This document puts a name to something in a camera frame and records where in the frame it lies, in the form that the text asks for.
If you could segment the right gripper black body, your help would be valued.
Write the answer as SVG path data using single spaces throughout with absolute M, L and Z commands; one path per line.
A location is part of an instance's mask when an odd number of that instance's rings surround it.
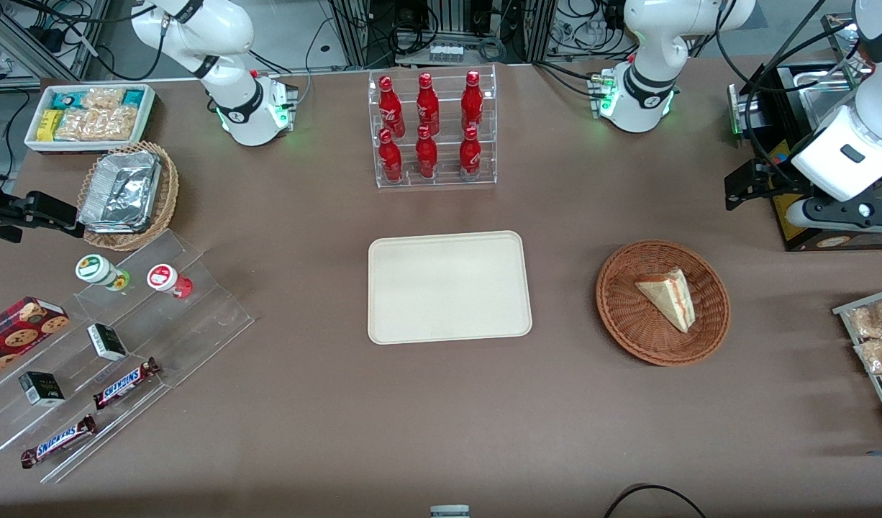
M 20 243 L 23 230 L 14 225 L 24 220 L 24 203 L 26 198 L 0 196 L 0 239 L 7 242 Z

